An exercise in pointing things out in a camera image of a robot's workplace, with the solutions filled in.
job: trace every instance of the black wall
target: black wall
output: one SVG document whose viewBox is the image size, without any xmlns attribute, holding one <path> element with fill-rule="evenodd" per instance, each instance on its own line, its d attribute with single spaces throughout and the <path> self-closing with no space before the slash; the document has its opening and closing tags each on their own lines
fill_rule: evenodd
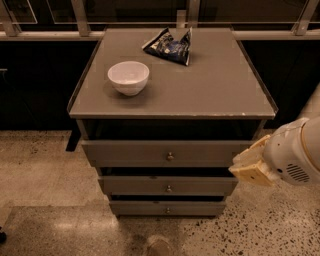
<svg viewBox="0 0 320 256">
<path fill-rule="evenodd" d="M 295 120 L 320 81 L 320 41 L 244 41 L 279 112 L 265 128 Z"/>
<path fill-rule="evenodd" d="M 0 129 L 72 129 L 67 104 L 95 45 L 0 42 Z"/>
<path fill-rule="evenodd" d="M 244 41 L 279 112 L 297 118 L 320 81 L 320 41 Z M 0 129 L 69 130 L 66 107 L 96 42 L 0 42 Z"/>
</svg>

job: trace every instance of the cabinet top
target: cabinet top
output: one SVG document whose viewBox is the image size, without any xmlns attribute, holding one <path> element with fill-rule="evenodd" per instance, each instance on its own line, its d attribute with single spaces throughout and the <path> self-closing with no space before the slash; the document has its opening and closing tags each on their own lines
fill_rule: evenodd
<svg viewBox="0 0 320 256">
<path fill-rule="evenodd" d="M 72 118 L 272 119 L 266 95 L 229 29 L 193 29 L 189 66 L 146 54 L 142 45 L 160 29 L 108 29 L 70 110 Z M 187 29 L 170 29 L 176 40 Z M 150 69 L 146 87 L 128 97 L 107 73 L 123 61 Z"/>
</svg>

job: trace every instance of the drawer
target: drawer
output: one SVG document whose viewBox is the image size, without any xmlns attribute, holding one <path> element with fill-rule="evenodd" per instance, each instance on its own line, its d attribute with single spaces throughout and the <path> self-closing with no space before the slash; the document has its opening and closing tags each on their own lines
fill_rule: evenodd
<svg viewBox="0 0 320 256">
<path fill-rule="evenodd" d="M 96 169 L 101 176 L 234 177 L 228 167 L 101 167 Z"/>
<path fill-rule="evenodd" d="M 84 140 L 94 167 L 223 167 L 250 141 L 112 141 Z"/>
<path fill-rule="evenodd" d="M 250 140 L 260 125 L 254 119 L 82 119 L 78 124 L 92 140 Z"/>
<path fill-rule="evenodd" d="M 112 195 L 212 195 L 228 196 L 237 185 L 229 177 L 105 176 L 99 183 Z"/>
<path fill-rule="evenodd" d="M 148 202 L 111 201 L 110 208 L 116 215 L 165 215 L 165 216 L 218 216 L 225 202 Z"/>
</svg>

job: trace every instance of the snack bag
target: snack bag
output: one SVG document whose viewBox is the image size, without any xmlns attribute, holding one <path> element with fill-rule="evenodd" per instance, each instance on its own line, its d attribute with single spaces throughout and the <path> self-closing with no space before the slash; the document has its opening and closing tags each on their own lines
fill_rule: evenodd
<svg viewBox="0 0 320 256">
<path fill-rule="evenodd" d="M 148 54 L 188 66 L 191 33 L 192 28 L 180 41 L 176 41 L 170 34 L 169 28 L 165 28 L 156 37 L 144 44 L 142 49 Z"/>
</svg>

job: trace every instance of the white bowl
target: white bowl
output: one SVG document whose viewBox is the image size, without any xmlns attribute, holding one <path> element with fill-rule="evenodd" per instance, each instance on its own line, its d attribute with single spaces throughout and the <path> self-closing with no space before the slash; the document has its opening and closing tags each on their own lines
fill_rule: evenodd
<svg viewBox="0 0 320 256">
<path fill-rule="evenodd" d="M 109 69 L 108 77 L 118 92 L 133 96 L 146 86 L 149 68 L 136 61 L 120 62 Z"/>
</svg>

